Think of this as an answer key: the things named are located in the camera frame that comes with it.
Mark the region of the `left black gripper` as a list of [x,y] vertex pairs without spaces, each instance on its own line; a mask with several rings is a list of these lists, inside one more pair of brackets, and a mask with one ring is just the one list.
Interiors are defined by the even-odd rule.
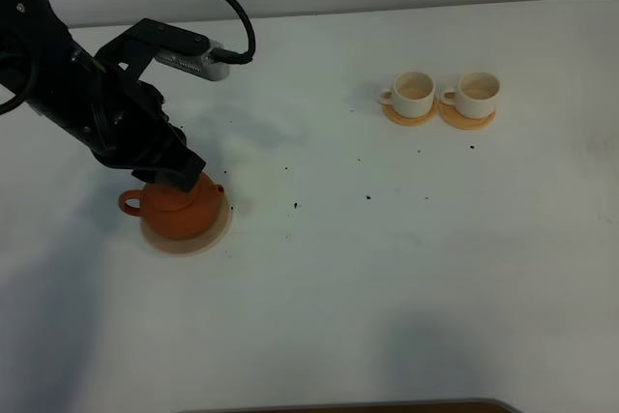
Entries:
[[126,64],[101,63],[69,35],[28,46],[36,70],[28,104],[86,145],[103,165],[146,184],[191,191],[206,163],[168,124],[162,94]]

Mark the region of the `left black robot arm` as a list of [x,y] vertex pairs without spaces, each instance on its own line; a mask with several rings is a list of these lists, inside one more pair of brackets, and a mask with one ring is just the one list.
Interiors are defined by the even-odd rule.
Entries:
[[162,50],[142,20],[91,55],[48,0],[1,0],[1,84],[22,103],[84,144],[103,165],[182,192],[205,162],[162,110],[162,94],[140,76]]

